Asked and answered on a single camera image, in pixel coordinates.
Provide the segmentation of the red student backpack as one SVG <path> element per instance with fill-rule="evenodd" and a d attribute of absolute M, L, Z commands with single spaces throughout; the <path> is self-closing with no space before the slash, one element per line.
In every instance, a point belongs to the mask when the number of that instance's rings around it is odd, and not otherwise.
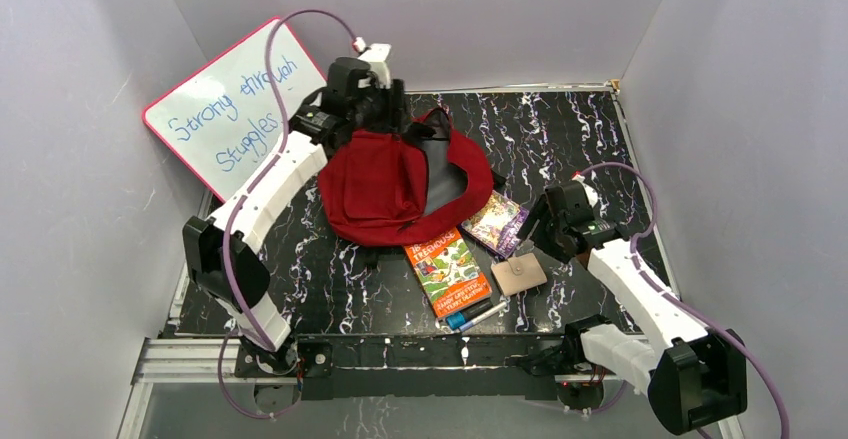
<path fill-rule="evenodd" d="M 442 107 L 400 134 L 358 130 L 318 176 L 337 236 L 366 247 L 427 242 L 479 212 L 495 188 L 483 149 Z"/>

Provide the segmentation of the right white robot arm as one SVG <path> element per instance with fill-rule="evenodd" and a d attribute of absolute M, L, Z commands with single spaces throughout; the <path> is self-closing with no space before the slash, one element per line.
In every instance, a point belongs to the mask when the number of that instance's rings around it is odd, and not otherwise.
<path fill-rule="evenodd" d="M 681 435 L 744 412 L 746 359 L 739 338 L 706 326 L 676 305 L 675 297 L 622 228 L 598 217 L 589 186 L 572 180 L 545 189 L 518 236 L 567 263 L 578 258 L 624 306 L 645 336 L 631 338 L 602 315 L 564 328 L 561 345 L 538 354 L 577 373 L 596 365 L 646 394 L 670 433 Z"/>

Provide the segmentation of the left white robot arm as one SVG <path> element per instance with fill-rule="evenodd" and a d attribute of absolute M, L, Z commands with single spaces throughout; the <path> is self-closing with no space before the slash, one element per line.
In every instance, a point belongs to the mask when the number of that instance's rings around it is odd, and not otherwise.
<path fill-rule="evenodd" d="M 258 257 L 265 237 L 356 129 L 399 129 L 403 94 L 403 82 L 390 73 L 387 45 L 336 59 L 326 85 L 285 113 L 284 132 L 257 171 L 207 217 L 192 216 L 183 227 L 189 279 L 230 314 L 237 333 L 261 350 L 260 362 L 275 375 L 294 370 L 299 350 L 269 294 L 270 273 Z"/>

